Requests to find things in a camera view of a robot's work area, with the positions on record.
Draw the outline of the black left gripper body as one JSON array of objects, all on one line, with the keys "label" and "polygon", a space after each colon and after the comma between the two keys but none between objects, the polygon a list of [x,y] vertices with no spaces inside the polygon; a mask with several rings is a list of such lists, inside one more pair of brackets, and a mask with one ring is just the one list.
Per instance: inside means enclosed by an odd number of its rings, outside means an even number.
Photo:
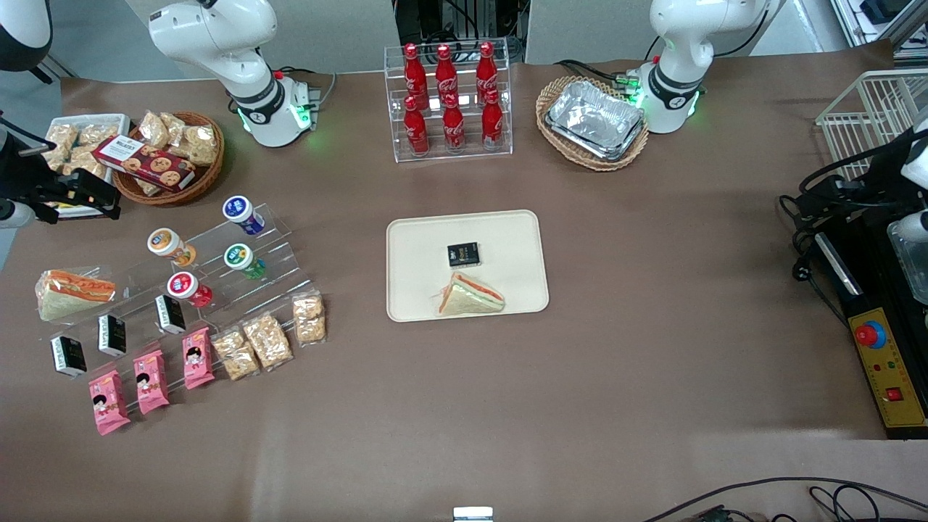
[{"label": "black left gripper body", "polygon": [[[824,185],[824,188],[816,188],[818,216],[825,218],[875,208],[885,208],[901,215],[914,211],[916,184],[902,175],[911,145],[910,141],[893,141],[816,171],[816,176],[823,178]],[[851,163],[864,160],[869,160],[867,171],[851,181],[835,174]]]}]

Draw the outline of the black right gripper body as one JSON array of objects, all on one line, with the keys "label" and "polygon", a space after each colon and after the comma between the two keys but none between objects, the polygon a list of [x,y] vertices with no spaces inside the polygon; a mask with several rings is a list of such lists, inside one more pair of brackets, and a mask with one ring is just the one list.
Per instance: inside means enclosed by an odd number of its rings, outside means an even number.
[{"label": "black right gripper body", "polygon": [[26,146],[18,138],[3,138],[1,198],[34,212],[56,212],[60,205],[77,204],[74,194],[59,180],[40,153],[22,156]]}]

